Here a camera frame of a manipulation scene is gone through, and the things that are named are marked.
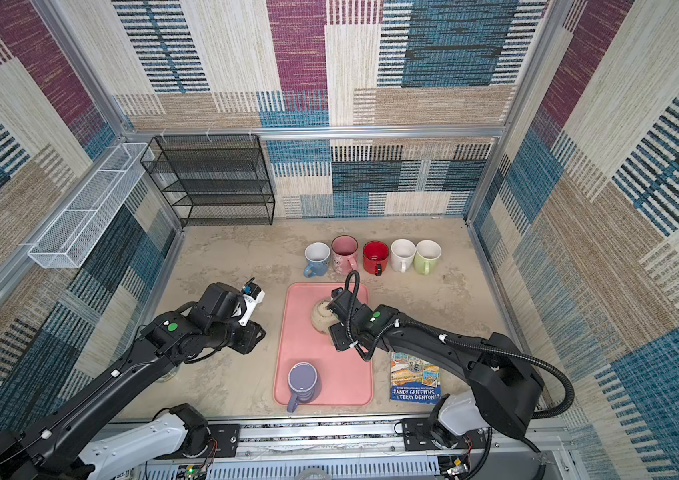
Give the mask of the beige speckled ceramic mug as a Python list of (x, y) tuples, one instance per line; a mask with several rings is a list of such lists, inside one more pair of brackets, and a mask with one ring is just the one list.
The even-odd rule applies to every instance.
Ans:
[(329, 299), (320, 300), (315, 304), (310, 314), (313, 328), (324, 335), (328, 335), (331, 326), (339, 322), (338, 317), (328, 309), (329, 303)]

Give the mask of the purple ceramic mug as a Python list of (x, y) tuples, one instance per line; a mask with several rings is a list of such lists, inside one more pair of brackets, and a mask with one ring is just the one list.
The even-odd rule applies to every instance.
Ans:
[(313, 402), (321, 388), (318, 371), (308, 362), (299, 362), (289, 370), (287, 384), (290, 391), (288, 413), (294, 413), (299, 405)]

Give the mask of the blue ceramic mug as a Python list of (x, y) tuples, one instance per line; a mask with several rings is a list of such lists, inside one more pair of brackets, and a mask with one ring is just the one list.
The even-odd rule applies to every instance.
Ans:
[(303, 275), (306, 278), (322, 277), (327, 274), (328, 262), (331, 258), (330, 247), (323, 242), (314, 242), (305, 248), (304, 257), (307, 262)]

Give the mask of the pink patterned glass mug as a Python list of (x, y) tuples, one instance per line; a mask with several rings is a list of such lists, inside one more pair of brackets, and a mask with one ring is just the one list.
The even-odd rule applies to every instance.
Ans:
[(331, 242), (333, 269), (338, 275), (347, 276), (357, 270), (357, 250), (359, 242), (350, 235), (341, 235)]

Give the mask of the red ceramic mug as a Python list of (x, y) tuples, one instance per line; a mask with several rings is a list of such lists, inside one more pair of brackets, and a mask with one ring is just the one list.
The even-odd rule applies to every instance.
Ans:
[(382, 241), (369, 241), (363, 246), (363, 270), (381, 276), (389, 262), (389, 246)]

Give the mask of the white ceramic mug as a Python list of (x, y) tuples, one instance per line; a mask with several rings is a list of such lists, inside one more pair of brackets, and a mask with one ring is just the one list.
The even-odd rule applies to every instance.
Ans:
[(417, 246), (411, 240), (397, 239), (389, 246), (391, 256), (389, 256), (389, 265), (394, 272), (405, 273), (409, 271), (417, 253)]

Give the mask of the light green ceramic mug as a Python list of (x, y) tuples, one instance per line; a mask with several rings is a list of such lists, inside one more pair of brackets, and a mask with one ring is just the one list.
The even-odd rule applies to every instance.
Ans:
[(421, 240), (415, 245), (415, 271), (421, 275), (429, 275), (435, 270), (437, 262), (441, 259), (443, 250), (441, 246), (433, 240)]

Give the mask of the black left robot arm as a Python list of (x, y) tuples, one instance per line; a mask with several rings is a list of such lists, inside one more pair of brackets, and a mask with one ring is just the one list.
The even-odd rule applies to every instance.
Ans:
[(143, 390), (183, 363), (231, 348), (249, 354), (265, 338), (252, 321), (264, 292), (253, 281), (241, 289), (209, 285), (197, 301), (152, 320), (115, 362), (71, 400), (25, 427), (0, 432), (0, 479), (84, 479), (96, 468), (84, 448)]

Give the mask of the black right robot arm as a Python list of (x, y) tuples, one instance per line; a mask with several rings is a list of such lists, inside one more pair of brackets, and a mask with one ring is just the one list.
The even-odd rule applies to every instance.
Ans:
[(525, 438), (539, 410), (545, 382), (533, 358), (517, 350), (503, 334), (479, 338), (431, 327), (407, 314), (381, 305), (372, 310), (339, 299), (327, 305), (338, 322), (329, 329), (338, 351), (355, 350), (369, 361), (377, 349), (402, 353), (451, 372), (469, 386), (461, 395), (447, 394), (429, 416), (429, 440), (451, 448), (465, 433), (491, 428), (509, 438)]

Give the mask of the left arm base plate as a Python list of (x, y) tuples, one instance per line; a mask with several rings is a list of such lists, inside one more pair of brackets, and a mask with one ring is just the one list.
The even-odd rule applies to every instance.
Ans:
[(241, 425), (233, 423), (210, 424), (201, 432), (201, 454), (197, 458), (211, 461), (233, 458), (236, 455)]

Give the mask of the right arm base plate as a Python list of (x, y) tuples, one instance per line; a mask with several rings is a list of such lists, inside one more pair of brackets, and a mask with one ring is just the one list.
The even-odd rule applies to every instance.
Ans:
[[(403, 440), (403, 448), (406, 452), (419, 452), (429, 450), (447, 450), (447, 446), (437, 443), (431, 437), (429, 422), (425, 417), (405, 417), (393, 426), (393, 432)], [(457, 444), (451, 450), (473, 449), (483, 450), (487, 445), (487, 432), (485, 430), (473, 430), (467, 432), (457, 440)]]

